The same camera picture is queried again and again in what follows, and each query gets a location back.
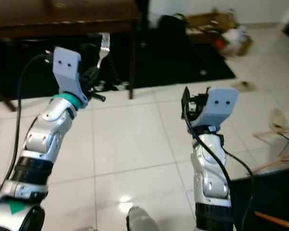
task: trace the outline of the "green triangle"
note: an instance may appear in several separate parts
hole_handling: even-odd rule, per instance
[[[11,213],[17,213],[25,209],[25,204],[22,201],[9,200]]]

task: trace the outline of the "table leg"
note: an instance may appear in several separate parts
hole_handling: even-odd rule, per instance
[[[12,111],[16,111],[16,107],[10,100],[8,100],[1,92],[0,92],[0,101],[3,101],[4,104]]]
[[[136,59],[137,59],[137,24],[135,22],[132,23],[131,29],[131,53],[130,53],[130,95],[129,99],[133,98],[133,89],[135,84],[135,77],[136,77]]]

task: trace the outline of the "dark rug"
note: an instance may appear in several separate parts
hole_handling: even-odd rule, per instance
[[[148,39],[148,45],[138,49],[136,88],[163,86],[175,83],[191,83],[217,79],[235,78],[223,57],[210,45],[197,45],[196,49],[206,60],[207,75],[199,73],[199,59],[190,49],[180,55],[170,52],[164,54],[154,43],[154,35]],[[35,54],[62,46],[79,52],[86,66],[96,63],[98,46],[83,48],[88,41],[77,39],[46,40],[39,42],[23,42],[16,46],[0,44],[0,90],[9,99],[16,99],[16,86],[20,72],[26,62]],[[123,81],[129,80],[129,35],[112,36],[111,54],[118,77]],[[101,65],[101,78],[106,80],[112,73],[107,65]],[[58,92],[58,85],[52,74],[52,66],[43,60],[33,63],[25,74],[22,98],[52,96]]]
[[[256,194],[245,222],[245,231],[288,231],[282,226],[271,223],[254,215],[254,211],[289,221],[289,170],[256,176]],[[232,181],[235,199],[236,230],[241,229],[247,204],[250,199],[249,179]]]

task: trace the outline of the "black bag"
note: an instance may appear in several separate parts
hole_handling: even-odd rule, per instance
[[[188,22],[184,15],[163,15],[158,22],[157,46],[166,55],[178,55],[189,47],[186,27]]]

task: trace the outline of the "white tile floor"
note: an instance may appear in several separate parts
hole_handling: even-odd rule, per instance
[[[225,147],[251,168],[274,159],[285,140],[263,141],[252,133],[269,130],[268,115],[281,108],[289,118],[289,38],[276,29],[250,31],[251,54],[230,59],[239,80],[257,91],[239,95],[234,113],[222,124]],[[238,80],[188,84],[191,92],[207,86],[228,87]],[[91,101],[66,135],[50,178],[43,230],[73,231],[83,226],[99,231],[126,230],[132,203],[145,208],[162,231],[193,230],[191,137],[180,119],[185,85],[106,92],[105,103]],[[34,116],[48,98],[23,100],[20,146]],[[0,103],[0,181],[11,159],[16,113]],[[227,159],[231,178],[245,176]]]

